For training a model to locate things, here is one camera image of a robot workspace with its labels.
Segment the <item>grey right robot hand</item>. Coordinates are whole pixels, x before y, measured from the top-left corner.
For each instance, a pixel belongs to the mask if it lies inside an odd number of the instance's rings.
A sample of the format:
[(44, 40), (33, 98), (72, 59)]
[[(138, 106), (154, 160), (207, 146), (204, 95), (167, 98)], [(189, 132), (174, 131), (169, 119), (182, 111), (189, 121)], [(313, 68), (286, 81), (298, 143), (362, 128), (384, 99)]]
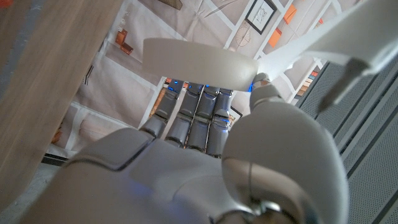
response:
[(66, 162), (22, 223), (346, 223), (332, 135), (255, 76), (220, 158), (124, 128)]

